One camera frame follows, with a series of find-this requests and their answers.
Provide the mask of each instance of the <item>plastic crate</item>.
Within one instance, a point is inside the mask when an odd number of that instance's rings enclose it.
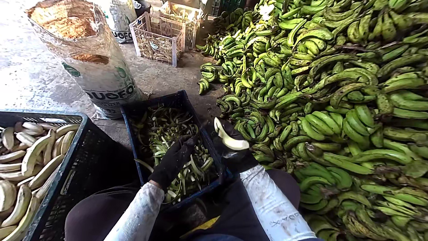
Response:
[[[237,8],[244,8],[245,0],[213,0],[211,16],[220,16],[223,11],[233,12]]]
[[[177,67],[184,52],[186,24],[145,12],[129,28],[137,56]]]
[[[208,186],[205,186],[201,191],[196,192],[190,195],[189,197],[181,200],[181,202],[178,202],[175,205],[171,205],[171,204],[162,205],[161,211],[168,212],[168,211],[174,211],[181,207],[184,207],[192,203],[196,198],[200,197],[201,195],[205,193],[209,193],[213,189],[217,188],[220,185],[220,183],[222,183],[223,179],[226,176],[226,168],[221,162],[221,158],[215,152],[213,142],[208,132],[206,131],[206,129],[202,126],[201,121],[199,120],[198,115],[193,109],[193,106],[189,101],[186,91],[184,90],[180,90],[174,94],[122,106],[122,114],[123,114],[123,118],[125,119],[125,124],[128,130],[128,135],[131,141],[134,157],[141,159],[140,153],[138,152],[138,150],[141,148],[141,144],[137,139],[136,133],[132,130],[130,119],[141,118],[146,112],[148,107],[156,107],[158,106],[158,104],[162,104],[162,103],[168,107],[181,108],[183,111],[188,111],[191,115],[193,115],[193,122],[199,127],[199,133],[202,138],[203,144],[205,148],[208,149],[209,154],[213,158],[214,165],[219,175],[219,178],[217,180],[211,182]],[[147,178],[150,175],[150,171],[147,170],[147,168],[145,168],[138,162],[135,162],[135,163],[137,166],[138,175],[140,176],[141,184],[144,184],[147,182]]]
[[[186,24],[186,51],[195,49],[196,33],[201,26],[203,11],[186,5],[166,1],[159,10],[161,17]]]
[[[0,126],[14,126],[18,121],[51,123],[55,126],[80,124],[30,224],[25,241],[64,240],[65,218],[79,201],[106,188],[132,182],[132,177],[137,178],[131,152],[112,140],[83,113],[16,109],[0,111]],[[129,161],[127,164],[123,161],[124,165],[118,167],[117,157]],[[126,173],[116,175],[115,179],[111,178],[114,172]]]

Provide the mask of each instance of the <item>knee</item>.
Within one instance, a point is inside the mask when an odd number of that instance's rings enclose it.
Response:
[[[291,201],[295,208],[299,207],[300,188],[297,181],[287,172],[278,169],[266,171],[282,193]]]

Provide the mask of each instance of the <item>fertilizer sack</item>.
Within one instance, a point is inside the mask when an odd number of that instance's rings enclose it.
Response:
[[[132,42],[129,24],[137,18],[132,0],[93,0],[93,2],[101,7],[116,41]]]
[[[120,105],[143,99],[97,5],[84,0],[46,0],[26,13],[36,34],[102,117],[120,118]]]

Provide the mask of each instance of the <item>black plastic crate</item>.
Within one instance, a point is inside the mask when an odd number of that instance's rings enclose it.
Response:
[[[137,103],[127,104],[122,106],[122,114],[125,120],[125,124],[128,130],[129,139],[131,141],[132,151],[134,153],[134,157],[141,159],[140,153],[137,151],[140,149],[141,144],[137,139],[136,133],[132,130],[132,126],[130,120],[133,117],[141,118],[144,113],[147,111],[148,107],[157,107],[158,104],[164,104],[166,107],[174,107],[181,108],[183,111],[188,111],[193,116],[193,122],[199,127],[199,133],[202,138],[203,144],[205,148],[208,149],[209,154],[213,158],[214,165],[218,172],[219,178],[213,182],[211,182],[208,186],[205,186],[201,191],[196,192],[189,197],[181,200],[181,202],[176,203],[175,205],[162,205],[161,211],[174,211],[181,207],[184,207],[190,203],[192,203],[196,198],[202,196],[205,193],[211,192],[213,189],[217,188],[226,177],[226,168],[221,162],[221,158],[217,155],[214,150],[213,142],[207,132],[207,130],[202,126],[201,121],[198,118],[195,110],[193,109],[192,104],[189,101],[189,98],[186,94],[186,91],[180,90],[177,93],[161,96],[154,99],[149,99]],[[135,162],[138,170],[138,175],[140,177],[141,184],[147,182],[147,178],[150,175],[150,171],[147,170],[144,166]]]
[[[18,121],[51,123],[55,126],[80,124],[33,218],[25,241],[64,240],[65,218],[78,202],[98,191],[137,178],[131,152],[112,140],[83,113],[16,109],[0,111],[0,126],[14,126]]]
[[[214,0],[211,16],[220,16],[223,11],[233,12],[237,8],[244,8],[245,0]]]

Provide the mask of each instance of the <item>dark pants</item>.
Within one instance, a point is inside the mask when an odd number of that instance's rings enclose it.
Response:
[[[300,189],[294,178],[280,170],[268,170],[270,178],[297,208]],[[102,241],[134,199],[139,187],[129,184],[98,192],[79,202],[65,220],[66,241]],[[241,180],[226,195],[227,207],[207,230],[195,231],[187,240],[203,234],[226,234],[243,241],[269,241]]]

